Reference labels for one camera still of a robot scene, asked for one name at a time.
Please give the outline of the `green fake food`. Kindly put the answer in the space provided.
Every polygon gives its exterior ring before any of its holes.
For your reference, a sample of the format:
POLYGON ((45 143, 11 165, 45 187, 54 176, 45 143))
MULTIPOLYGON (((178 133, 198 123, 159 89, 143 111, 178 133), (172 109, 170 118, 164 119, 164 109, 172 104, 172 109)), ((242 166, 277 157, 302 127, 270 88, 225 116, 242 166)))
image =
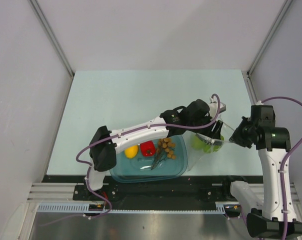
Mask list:
POLYGON ((214 141, 212 138, 209 138, 209 137, 205 137, 203 142, 204 142, 204 146, 203 146, 202 150, 205 154, 218 152, 221 149, 221 147, 223 146, 223 145, 213 145, 214 141))

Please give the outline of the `clear polka dot zip bag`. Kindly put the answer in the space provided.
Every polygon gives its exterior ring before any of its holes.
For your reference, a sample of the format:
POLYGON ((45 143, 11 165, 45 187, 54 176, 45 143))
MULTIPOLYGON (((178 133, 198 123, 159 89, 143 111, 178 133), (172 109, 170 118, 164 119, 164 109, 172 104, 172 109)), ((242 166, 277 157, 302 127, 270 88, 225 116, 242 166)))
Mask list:
POLYGON ((230 144, 229 138, 235 129, 219 118, 213 125, 203 128, 200 133, 186 131, 183 140, 187 151, 187 171, 191 171, 194 166, 212 155, 221 148, 230 144))

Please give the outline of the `brown fake berry bunch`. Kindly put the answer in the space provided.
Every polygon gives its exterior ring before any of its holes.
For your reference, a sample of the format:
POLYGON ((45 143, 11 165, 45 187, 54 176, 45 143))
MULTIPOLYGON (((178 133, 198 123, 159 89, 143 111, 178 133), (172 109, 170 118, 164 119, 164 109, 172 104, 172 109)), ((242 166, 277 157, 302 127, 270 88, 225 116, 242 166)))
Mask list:
POLYGON ((177 158, 175 148, 176 144, 170 137, 160 138, 157 142, 151 170, 155 169, 162 161, 175 160, 177 158))

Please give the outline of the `red fake food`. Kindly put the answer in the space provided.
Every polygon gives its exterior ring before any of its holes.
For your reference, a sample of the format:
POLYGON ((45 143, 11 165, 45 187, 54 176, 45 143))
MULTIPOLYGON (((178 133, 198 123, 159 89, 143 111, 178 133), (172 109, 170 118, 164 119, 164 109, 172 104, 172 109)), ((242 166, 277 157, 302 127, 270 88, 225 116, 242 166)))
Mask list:
POLYGON ((156 153, 156 147, 152 141, 147 141, 140 144, 140 151, 144 157, 152 157, 156 153))

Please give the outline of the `yellow fake lemon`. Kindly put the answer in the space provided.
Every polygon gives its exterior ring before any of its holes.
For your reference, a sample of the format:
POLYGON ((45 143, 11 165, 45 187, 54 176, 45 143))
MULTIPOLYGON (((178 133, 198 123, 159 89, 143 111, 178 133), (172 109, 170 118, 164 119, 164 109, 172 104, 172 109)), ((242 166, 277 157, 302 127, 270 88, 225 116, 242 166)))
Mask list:
POLYGON ((139 146, 138 145, 133 145, 131 147, 128 147, 124 150, 124 155, 128 159, 133 159, 139 152, 139 146))

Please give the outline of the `green fake apple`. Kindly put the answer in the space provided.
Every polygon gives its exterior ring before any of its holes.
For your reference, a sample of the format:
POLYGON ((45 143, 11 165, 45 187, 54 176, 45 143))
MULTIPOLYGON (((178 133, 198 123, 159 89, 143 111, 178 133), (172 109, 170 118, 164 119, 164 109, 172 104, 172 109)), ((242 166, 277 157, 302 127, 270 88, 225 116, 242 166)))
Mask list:
POLYGON ((191 140, 191 147, 195 150, 201 150, 204 147, 204 142, 198 138, 196 135, 193 136, 191 140))

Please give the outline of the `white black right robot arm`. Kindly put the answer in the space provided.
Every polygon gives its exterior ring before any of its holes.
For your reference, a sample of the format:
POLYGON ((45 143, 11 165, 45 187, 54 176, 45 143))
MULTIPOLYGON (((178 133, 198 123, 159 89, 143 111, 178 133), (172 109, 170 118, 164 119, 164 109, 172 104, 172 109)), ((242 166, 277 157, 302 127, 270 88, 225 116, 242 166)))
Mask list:
POLYGON ((291 150, 289 131, 276 126, 271 105, 252 105, 250 117, 243 117, 229 139, 241 147, 256 147, 262 166, 263 200, 245 181, 234 181, 221 188, 222 196, 237 199, 245 214, 252 238, 288 240, 302 236, 302 222, 293 207, 289 178, 291 150))

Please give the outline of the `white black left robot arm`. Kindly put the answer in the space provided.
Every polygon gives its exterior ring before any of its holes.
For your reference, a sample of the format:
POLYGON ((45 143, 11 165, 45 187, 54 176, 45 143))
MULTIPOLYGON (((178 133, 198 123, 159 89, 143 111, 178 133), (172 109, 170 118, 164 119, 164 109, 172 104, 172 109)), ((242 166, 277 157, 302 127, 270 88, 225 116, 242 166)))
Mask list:
POLYGON ((91 200, 101 196, 107 171, 116 166, 117 154, 125 149, 147 141, 183 135, 186 131, 207 135, 219 114, 225 111, 226 105, 214 94, 209 103, 197 99, 188 106, 165 110, 154 119, 136 126, 118 130, 99 127, 89 146, 84 148, 90 157, 84 194, 91 200))

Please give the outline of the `teal transparent plastic container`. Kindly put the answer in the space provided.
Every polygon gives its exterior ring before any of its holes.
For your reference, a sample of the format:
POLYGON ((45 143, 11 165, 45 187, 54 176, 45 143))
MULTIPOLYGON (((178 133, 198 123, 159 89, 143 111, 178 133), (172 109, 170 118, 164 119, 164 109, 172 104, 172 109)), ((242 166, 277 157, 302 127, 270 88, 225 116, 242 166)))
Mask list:
POLYGON ((176 159, 162 161, 155 169, 151 170, 154 155, 144 157, 141 151, 128 159, 124 152, 117 155, 117 164, 110 170, 110 175, 119 183, 142 183, 158 180, 174 179, 181 176, 187 169, 188 157, 182 136, 171 138, 176 144, 176 159))

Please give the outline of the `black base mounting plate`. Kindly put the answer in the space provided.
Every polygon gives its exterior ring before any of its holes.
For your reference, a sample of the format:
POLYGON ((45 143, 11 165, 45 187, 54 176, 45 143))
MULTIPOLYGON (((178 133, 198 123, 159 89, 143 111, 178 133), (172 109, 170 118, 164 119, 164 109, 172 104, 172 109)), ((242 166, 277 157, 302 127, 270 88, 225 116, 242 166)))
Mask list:
POLYGON ((218 176, 180 176, 172 179, 138 183, 121 183, 106 176, 102 188, 95 192, 111 202, 119 202, 125 197, 194 198, 202 202, 233 201, 231 184, 243 181, 250 185, 270 184, 258 175, 218 175, 218 176))

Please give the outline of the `right aluminium corner post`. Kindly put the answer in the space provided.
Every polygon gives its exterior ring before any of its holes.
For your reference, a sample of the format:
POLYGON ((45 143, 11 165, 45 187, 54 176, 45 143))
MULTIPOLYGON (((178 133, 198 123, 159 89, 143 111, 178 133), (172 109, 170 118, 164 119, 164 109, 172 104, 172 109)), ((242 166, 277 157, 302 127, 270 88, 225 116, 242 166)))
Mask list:
POLYGON ((271 24, 270 29, 268 30, 261 46, 259 47, 256 55, 253 58, 253 61, 251 62, 248 70, 246 70, 246 74, 248 76, 251 76, 253 72, 255 71, 258 63, 260 62, 261 58, 263 57, 265 51, 267 50, 268 46, 270 45, 271 41, 275 37, 278 29, 280 28, 281 24, 284 21, 284 18, 286 17, 288 11, 290 10, 291 6, 293 5, 293 0, 285 0, 276 15, 273 23, 271 24))

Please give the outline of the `aluminium corner post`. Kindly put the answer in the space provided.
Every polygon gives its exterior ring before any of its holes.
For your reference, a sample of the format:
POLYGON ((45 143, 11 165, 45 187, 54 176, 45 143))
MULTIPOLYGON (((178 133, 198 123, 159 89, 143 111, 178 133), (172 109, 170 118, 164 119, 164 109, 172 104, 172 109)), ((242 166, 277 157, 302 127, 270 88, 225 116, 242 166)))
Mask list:
POLYGON ((286 17, 288 11, 290 10, 291 6, 293 5, 293 0, 285 0, 276 15, 273 23, 271 24, 270 29, 268 30, 261 46, 259 47, 256 55, 253 58, 253 61, 251 62, 248 70, 246 70, 246 74, 248 76, 251 76, 253 72, 255 71, 258 63, 260 62, 261 58, 263 57, 265 51, 267 50, 268 46, 270 45, 271 41, 275 37, 278 29, 280 28, 281 24, 284 21, 284 18, 286 17))
POLYGON ((75 72, 73 71, 71 64, 69 60, 67 59, 67 56, 56 37, 56 34, 53 31, 53 28, 51 27, 41 5, 37 0, 28 0, 28 3, 33 10, 36 18, 38 19, 45 35, 47 36, 51 46, 53 47, 57 57, 59 58, 61 64, 63 65, 64 69, 68 73, 68 75, 73 79, 75 76, 75 72))

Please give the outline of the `aluminium front frame rail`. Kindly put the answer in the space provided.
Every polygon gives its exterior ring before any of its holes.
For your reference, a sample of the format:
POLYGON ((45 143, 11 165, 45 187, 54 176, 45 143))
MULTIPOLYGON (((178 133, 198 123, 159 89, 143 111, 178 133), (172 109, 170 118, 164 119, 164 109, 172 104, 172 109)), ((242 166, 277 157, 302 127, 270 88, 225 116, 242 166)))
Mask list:
MULTIPOLYGON (((97 194, 112 203, 120 202, 126 197, 140 197, 144 201, 162 198, 191 198, 203 202, 236 202, 231 191, 221 183, 199 186, 189 184, 106 184, 97 194)), ((34 183, 27 200, 29 202, 97 202, 102 199, 83 184, 76 183, 34 183)))

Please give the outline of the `left aluminium corner post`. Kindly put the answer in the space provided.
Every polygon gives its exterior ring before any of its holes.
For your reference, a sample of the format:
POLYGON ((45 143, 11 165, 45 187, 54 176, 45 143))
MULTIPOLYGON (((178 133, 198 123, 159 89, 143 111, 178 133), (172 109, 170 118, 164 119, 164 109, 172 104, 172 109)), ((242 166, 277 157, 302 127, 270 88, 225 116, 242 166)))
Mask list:
POLYGON ((28 0, 28 3, 33 10, 36 18, 38 19, 45 35, 47 36, 51 46, 53 47, 57 57, 59 58, 61 64, 63 65, 64 69, 68 73, 68 75, 73 79, 75 76, 75 72, 73 71, 71 64, 69 60, 67 59, 67 56, 56 37, 56 34, 53 31, 53 28, 51 27, 41 5, 37 0, 28 0))

